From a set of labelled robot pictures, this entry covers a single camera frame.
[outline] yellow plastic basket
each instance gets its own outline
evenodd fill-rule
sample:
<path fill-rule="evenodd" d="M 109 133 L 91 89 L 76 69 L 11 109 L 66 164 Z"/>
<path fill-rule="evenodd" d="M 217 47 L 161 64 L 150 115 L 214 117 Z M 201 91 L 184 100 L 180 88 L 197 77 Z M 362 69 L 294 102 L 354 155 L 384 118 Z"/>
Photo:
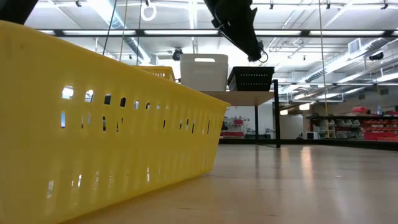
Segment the yellow plastic basket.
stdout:
<path fill-rule="evenodd" d="M 175 82 L 175 77 L 173 73 L 173 68 L 168 66 L 136 66 L 137 68 L 150 72 L 158 77 L 163 77 L 165 79 Z"/>
<path fill-rule="evenodd" d="M 0 223 L 62 222 L 212 169 L 229 104 L 17 24 L 0 21 L 0 49 Z"/>

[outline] security camera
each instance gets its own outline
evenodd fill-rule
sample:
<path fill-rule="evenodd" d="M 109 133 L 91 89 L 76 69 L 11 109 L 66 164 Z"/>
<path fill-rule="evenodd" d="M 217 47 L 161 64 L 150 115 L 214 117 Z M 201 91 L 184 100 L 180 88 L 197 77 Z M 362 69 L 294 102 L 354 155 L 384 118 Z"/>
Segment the security camera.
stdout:
<path fill-rule="evenodd" d="M 174 50 L 172 58 L 175 61 L 180 61 L 181 60 L 181 55 L 183 55 L 182 49 L 177 48 L 177 49 Z"/>

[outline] black basket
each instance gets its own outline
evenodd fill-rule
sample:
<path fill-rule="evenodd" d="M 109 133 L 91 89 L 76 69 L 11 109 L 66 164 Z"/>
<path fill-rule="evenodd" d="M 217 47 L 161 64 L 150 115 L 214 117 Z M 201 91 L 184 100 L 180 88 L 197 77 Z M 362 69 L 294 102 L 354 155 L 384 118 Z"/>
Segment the black basket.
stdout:
<path fill-rule="evenodd" d="M 274 67 L 234 67 L 228 77 L 230 91 L 269 91 Z"/>

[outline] white box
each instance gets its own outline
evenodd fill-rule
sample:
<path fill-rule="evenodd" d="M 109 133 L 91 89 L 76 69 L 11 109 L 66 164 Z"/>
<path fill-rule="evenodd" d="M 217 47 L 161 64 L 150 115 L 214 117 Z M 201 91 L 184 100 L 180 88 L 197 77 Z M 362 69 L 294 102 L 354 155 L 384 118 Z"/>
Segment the white box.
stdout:
<path fill-rule="evenodd" d="M 181 84 L 198 91 L 226 91 L 228 56 L 221 54 L 183 54 Z"/>

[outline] wooden floor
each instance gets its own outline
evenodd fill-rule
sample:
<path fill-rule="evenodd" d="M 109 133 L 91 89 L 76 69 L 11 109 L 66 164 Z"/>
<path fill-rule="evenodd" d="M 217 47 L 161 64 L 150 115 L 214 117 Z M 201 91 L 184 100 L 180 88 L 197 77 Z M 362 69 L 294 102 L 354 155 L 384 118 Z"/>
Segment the wooden floor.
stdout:
<path fill-rule="evenodd" d="M 209 174 L 67 223 L 398 223 L 398 153 L 221 145 Z"/>

